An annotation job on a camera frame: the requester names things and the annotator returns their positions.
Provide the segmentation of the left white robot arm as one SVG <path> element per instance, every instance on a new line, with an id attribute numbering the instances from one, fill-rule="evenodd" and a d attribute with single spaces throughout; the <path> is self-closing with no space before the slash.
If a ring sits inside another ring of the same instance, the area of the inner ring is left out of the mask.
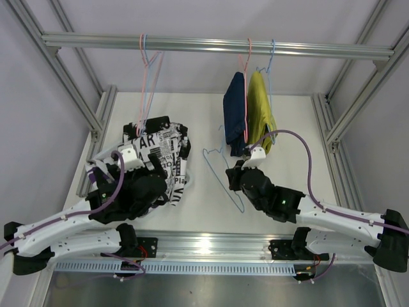
<path id="1" fill-rule="evenodd" d="M 32 224 L 4 226 L 10 270 L 25 276 L 63 258 L 99 254 L 151 256 L 129 223 L 168 202 L 167 171 L 156 154 L 143 161 L 131 150 L 113 151 L 86 165 L 94 190 L 70 208 Z"/>

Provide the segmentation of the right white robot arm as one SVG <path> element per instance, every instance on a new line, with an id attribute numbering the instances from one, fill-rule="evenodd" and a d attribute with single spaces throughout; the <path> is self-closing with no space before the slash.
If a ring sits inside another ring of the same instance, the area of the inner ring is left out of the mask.
<path id="1" fill-rule="evenodd" d="M 273 220 L 307 223 L 348 235 L 364 243 L 376 265 L 406 272 L 408 226 L 398 211 L 372 214 L 322 205 L 311 195 L 273 185 L 260 169 L 245 167 L 242 161 L 227 169 L 226 175 L 230 190 L 243 192 L 256 210 Z"/>

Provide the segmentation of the white black lettered trousers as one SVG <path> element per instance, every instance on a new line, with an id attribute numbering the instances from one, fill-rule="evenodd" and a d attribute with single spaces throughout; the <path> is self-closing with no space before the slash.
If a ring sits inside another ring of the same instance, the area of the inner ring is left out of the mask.
<path id="1" fill-rule="evenodd" d="M 133 144 L 138 158 L 150 169 L 153 165 L 148 156 L 156 155 L 165 171 L 166 193 L 153 206 L 177 205 L 186 184 L 187 159 L 191 149 L 188 128 L 180 123 L 161 123 L 152 130 L 145 129 L 138 136 L 137 125 L 128 123 L 123 126 L 123 142 Z"/>

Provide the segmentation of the pink hanger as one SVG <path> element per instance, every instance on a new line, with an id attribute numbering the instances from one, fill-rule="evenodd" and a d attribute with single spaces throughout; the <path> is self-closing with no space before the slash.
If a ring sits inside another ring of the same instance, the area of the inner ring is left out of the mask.
<path id="1" fill-rule="evenodd" d="M 238 55 L 239 63 L 241 64 L 242 67 L 242 73 L 243 73 L 243 88 L 244 88 L 244 124 L 245 128 L 243 131 L 243 137 L 244 137 L 244 142 L 247 144 L 248 143 L 248 138 L 249 138 L 249 128 L 248 128 L 248 107 L 247 107 L 247 71 L 248 71 L 248 65 L 249 61 L 251 59 L 251 54 L 252 54 L 252 41 L 250 38 L 247 39 L 248 44 L 249 44 L 249 50 L 247 54 L 247 59 L 246 61 L 243 60 L 242 55 Z"/>
<path id="2" fill-rule="evenodd" d="M 139 108 L 139 117 L 136 125 L 136 135 L 139 137 L 145 127 L 145 121 L 148 114 L 148 86 L 150 83 L 150 74 L 152 71 L 152 66 L 159 55 L 158 51 L 155 51 L 152 56 L 149 56 L 147 49 L 148 35 L 146 33 L 142 34 L 139 38 L 139 48 L 144 64 L 144 74 L 143 74 L 143 85 L 141 90 L 141 101 Z"/>

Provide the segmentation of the navy blue trousers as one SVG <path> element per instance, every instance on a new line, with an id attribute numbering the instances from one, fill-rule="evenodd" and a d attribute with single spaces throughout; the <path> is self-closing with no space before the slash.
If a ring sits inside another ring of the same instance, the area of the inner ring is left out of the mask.
<path id="1" fill-rule="evenodd" d="M 236 72 L 223 97 L 225 139 L 231 148 L 232 157 L 240 157 L 246 146 L 244 95 L 244 75 Z"/>

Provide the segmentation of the black white patterned trousers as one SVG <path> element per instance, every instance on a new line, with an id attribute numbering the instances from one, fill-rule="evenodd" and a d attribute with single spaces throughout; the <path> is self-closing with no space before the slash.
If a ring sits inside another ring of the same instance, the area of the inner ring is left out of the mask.
<path id="1" fill-rule="evenodd" d="M 146 120 L 144 130 L 141 132 L 141 137 L 158 132 L 175 131 L 178 138 L 178 156 L 182 159 L 187 159 L 190 153 L 191 144 L 188 137 L 188 128 L 181 123 L 171 122 L 168 116 L 160 116 Z M 137 124 L 128 123 L 123 126 L 122 140 L 123 142 L 138 139 Z"/>

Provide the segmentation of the purple camouflage trousers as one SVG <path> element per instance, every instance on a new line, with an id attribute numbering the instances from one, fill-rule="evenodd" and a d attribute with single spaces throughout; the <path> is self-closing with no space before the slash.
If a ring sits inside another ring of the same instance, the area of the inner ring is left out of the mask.
<path id="1" fill-rule="evenodd" d="M 113 177 L 108 171 L 107 165 L 100 159 L 88 160 L 85 163 L 86 176 L 88 177 L 91 187 L 90 191 L 98 188 L 98 183 L 112 183 Z"/>

